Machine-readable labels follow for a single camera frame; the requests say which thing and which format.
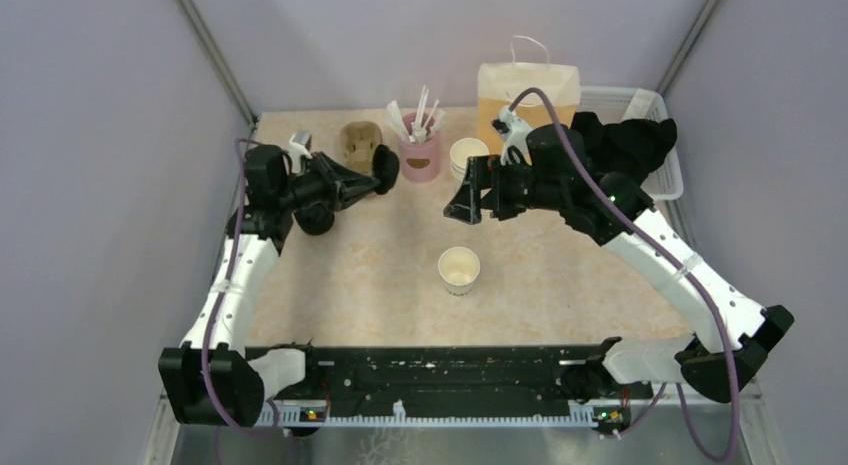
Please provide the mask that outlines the black plastic cup lid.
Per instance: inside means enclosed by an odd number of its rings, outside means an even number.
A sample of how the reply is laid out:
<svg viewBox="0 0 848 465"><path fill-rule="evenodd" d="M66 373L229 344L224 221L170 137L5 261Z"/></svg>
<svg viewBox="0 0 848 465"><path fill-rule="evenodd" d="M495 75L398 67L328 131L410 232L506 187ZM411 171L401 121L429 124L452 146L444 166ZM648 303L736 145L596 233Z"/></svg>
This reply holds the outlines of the black plastic cup lid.
<svg viewBox="0 0 848 465"><path fill-rule="evenodd" d="M386 145L378 145L372 160L373 177L378 181L374 191L377 195L387 194L396 184L400 173L399 156Z"/></svg>

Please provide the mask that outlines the white paper coffee cup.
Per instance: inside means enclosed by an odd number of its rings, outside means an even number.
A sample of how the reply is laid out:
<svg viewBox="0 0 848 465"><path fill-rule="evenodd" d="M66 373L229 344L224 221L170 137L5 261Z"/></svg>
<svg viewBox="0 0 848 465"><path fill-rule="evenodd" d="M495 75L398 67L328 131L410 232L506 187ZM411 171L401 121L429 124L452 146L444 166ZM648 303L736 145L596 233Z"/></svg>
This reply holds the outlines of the white paper coffee cup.
<svg viewBox="0 0 848 465"><path fill-rule="evenodd" d="M438 259L437 269L445 290L453 296L468 294L481 271L478 255L467 247L451 247Z"/></svg>

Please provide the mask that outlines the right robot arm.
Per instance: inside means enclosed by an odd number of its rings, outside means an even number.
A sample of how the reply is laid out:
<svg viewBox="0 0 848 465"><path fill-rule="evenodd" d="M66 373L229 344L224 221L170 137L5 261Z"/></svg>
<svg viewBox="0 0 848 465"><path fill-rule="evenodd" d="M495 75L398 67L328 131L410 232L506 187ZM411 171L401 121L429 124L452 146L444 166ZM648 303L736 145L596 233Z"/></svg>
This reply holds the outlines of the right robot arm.
<svg viewBox="0 0 848 465"><path fill-rule="evenodd" d="M639 273L691 327L656 340L606 339L578 369L591 396L636 382L685 384L718 403L738 398L793 325L782 305L764 306L720 276L674 230L633 178L596 169L583 135L497 120L499 154L468 160L444 215L469 225L533 210L559 214Z"/></svg>

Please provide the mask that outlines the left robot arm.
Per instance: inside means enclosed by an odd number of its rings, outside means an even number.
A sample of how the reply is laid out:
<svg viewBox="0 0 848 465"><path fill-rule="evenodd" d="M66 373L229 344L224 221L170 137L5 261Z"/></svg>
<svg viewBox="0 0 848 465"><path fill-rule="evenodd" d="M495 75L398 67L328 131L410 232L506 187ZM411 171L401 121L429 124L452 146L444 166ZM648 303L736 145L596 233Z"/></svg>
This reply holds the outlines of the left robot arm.
<svg viewBox="0 0 848 465"><path fill-rule="evenodd" d="M400 172L385 145L362 174L305 145L236 143L239 203L227 222L224 249L206 301L176 347L162 350L157 367L181 424L247 429L263 406L287 389L308 398L320 371L302 346L276 346L255 358L245 341L268 274L293 225L328 232L338 213L371 195L384 195Z"/></svg>

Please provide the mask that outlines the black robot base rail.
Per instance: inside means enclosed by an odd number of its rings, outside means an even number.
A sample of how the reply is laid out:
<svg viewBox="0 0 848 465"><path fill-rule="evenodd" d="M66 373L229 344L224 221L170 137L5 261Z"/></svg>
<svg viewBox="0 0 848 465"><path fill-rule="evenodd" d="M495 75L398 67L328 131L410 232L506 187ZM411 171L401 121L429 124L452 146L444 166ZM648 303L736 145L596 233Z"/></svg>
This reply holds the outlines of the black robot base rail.
<svg viewBox="0 0 848 465"><path fill-rule="evenodd" d="M624 428L648 383L619 385L594 345L303 346L305 378L278 392L280 424L322 427Z"/></svg>

